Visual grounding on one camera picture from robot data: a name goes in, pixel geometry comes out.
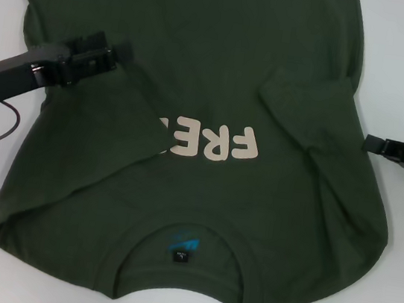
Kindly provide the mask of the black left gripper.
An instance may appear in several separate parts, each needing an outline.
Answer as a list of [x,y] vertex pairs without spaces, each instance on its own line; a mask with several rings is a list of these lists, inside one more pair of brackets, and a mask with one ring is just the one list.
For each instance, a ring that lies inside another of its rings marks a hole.
[[130,43],[110,46],[105,33],[67,40],[66,45],[48,44],[0,60],[0,101],[41,87],[73,85],[88,77],[115,71],[132,61]]

